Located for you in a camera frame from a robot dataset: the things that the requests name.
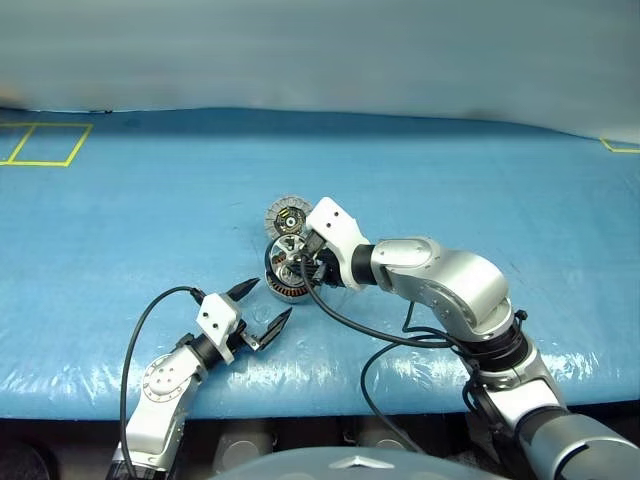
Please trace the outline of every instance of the white backdrop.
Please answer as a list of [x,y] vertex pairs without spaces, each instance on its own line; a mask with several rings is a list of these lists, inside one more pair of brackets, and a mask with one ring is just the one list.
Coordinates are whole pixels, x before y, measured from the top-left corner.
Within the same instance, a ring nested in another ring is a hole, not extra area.
[[640,0],[0,2],[0,104],[500,119],[640,139]]

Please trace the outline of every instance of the copper coil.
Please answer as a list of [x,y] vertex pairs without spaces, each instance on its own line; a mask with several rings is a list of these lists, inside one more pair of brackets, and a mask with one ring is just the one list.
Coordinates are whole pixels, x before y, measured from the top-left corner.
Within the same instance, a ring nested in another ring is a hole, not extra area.
[[275,283],[271,277],[267,277],[267,280],[271,288],[287,297],[301,297],[302,295],[307,294],[306,287],[287,287],[285,285]]
[[287,255],[284,252],[280,252],[277,255],[274,255],[273,257],[271,257],[271,261],[274,264],[278,264],[278,263],[282,263],[287,259]]

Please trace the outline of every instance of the silver arm segment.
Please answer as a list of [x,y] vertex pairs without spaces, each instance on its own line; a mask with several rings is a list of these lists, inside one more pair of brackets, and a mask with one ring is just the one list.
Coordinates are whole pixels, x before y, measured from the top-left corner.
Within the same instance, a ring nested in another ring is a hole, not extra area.
[[474,253],[425,237],[384,240],[373,249],[371,268],[380,288],[428,306],[464,342],[488,340],[513,323],[502,272]]
[[[135,465],[168,472],[173,466],[184,421],[207,369],[187,345],[147,367],[140,401],[127,424],[127,442]],[[121,445],[113,456],[121,462]]]
[[[321,237],[310,243],[324,242],[336,256],[345,286],[377,284],[428,306],[449,335],[479,354],[461,358],[476,408],[494,435],[520,446],[539,479],[634,478],[640,471],[640,450],[631,442],[566,410],[537,347],[514,327],[507,281],[491,262],[427,237],[372,247],[356,221],[326,197],[307,228],[310,237]],[[493,354],[505,344],[517,348]]]

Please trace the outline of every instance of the mechanical part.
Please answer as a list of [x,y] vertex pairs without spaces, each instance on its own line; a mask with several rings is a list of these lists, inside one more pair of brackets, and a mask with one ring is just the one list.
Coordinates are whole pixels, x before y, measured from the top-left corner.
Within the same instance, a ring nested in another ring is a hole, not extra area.
[[521,421],[518,433],[540,480],[637,478],[640,449],[592,418],[539,409]]
[[324,197],[307,217],[307,228],[322,237],[340,264],[340,276],[345,286],[362,290],[353,278],[351,259],[358,245],[369,244],[362,236],[358,223],[340,205]]
[[281,235],[302,234],[312,206],[305,199],[288,195],[273,202],[267,210],[264,226],[267,235],[275,240]]
[[[637,447],[595,420],[565,409],[538,349],[521,332],[526,312],[514,313],[506,279],[495,265],[426,237],[371,246],[356,221],[329,198],[309,214],[307,227],[312,243],[326,244],[338,259],[345,286],[359,290],[377,284],[433,310],[450,343],[458,342],[458,354],[471,376],[463,389],[465,402],[471,395],[475,406],[468,405],[486,422],[499,454],[503,447],[521,448],[541,480],[637,475]],[[344,325],[367,330],[312,296]]]
[[[265,278],[271,292],[280,300],[287,303],[303,301],[307,295],[300,276],[300,251],[305,242],[300,235],[282,235],[267,247],[265,254]],[[316,272],[318,265],[308,266]]]
[[[223,360],[231,363],[234,353],[247,345],[252,350],[264,349],[286,325],[291,308],[269,323],[259,339],[245,332],[246,323],[232,299],[244,297],[257,281],[247,280],[227,294],[204,295],[194,289],[192,295],[201,304],[197,323],[204,333],[196,338],[183,336],[173,352],[157,358],[146,369],[140,401],[126,427],[131,466],[139,478],[164,480],[169,475],[189,407],[207,371]],[[127,471],[119,444],[107,478],[132,478]]]

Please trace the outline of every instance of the yellow tape line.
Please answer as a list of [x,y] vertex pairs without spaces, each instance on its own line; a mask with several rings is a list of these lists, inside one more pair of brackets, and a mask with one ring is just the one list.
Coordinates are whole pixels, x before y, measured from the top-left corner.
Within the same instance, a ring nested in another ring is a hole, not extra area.
[[600,143],[602,143],[607,150],[613,153],[640,153],[640,148],[618,148],[612,146],[606,139],[600,138]]
[[[93,129],[92,123],[47,123],[47,122],[17,122],[17,123],[0,123],[0,128],[20,128],[20,127],[29,127],[29,130],[24,134],[18,145],[13,149],[11,155],[7,159],[6,162],[0,162],[0,165],[11,165],[11,166],[31,166],[31,167],[68,167],[71,165],[71,162],[75,158],[76,154],[89,137],[91,130]],[[71,153],[67,156],[64,161],[61,162],[49,162],[49,161],[38,161],[38,160],[16,160],[16,157],[24,147],[29,137],[33,135],[33,132],[37,127],[73,127],[73,128],[84,128],[84,132],[80,139],[76,142],[71,150]]]
[[22,150],[22,147],[24,147],[24,144],[27,143],[27,140],[29,140],[29,137],[33,135],[33,132],[35,129],[36,129],[35,125],[31,125],[31,127],[29,127],[29,130],[27,130],[27,133],[24,134],[24,136],[22,137],[22,140],[20,140],[20,143],[18,143],[16,148],[13,149],[13,152],[11,152],[11,155],[9,155],[9,158],[7,159],[7,163],[13,163],[13,160],[18,156],[18,153],[20,153],[20,150]]

